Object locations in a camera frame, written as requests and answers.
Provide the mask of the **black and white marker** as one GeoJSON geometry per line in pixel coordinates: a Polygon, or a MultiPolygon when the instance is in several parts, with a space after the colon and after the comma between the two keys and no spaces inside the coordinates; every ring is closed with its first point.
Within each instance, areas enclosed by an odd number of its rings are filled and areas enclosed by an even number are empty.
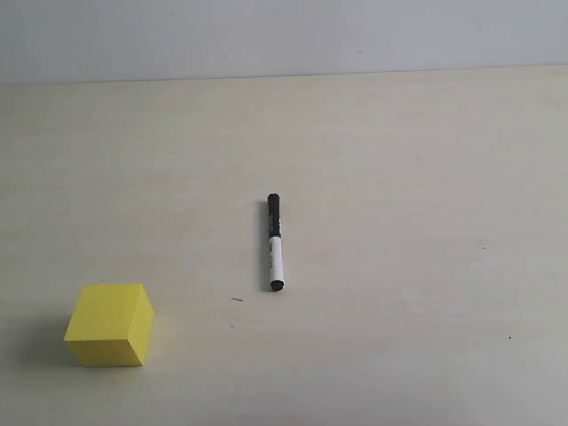
{"type": "Polygon", "coordinates": [[[284,289],[284,265],[280,226],[280,197],[276,193],[267,196],[269,217],[270,287],[273,292],[284,289]]]}

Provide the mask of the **yellow foam cube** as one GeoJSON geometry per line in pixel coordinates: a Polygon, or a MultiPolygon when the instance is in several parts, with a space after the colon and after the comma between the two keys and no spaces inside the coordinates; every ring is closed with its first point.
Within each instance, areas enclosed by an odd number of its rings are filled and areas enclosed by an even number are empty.
{"type": "Polygon", "coordinates": [[[154,308],[143,285],[88,285],[64,342],[84,367],[141,367],[153,324],[154,308]]]}

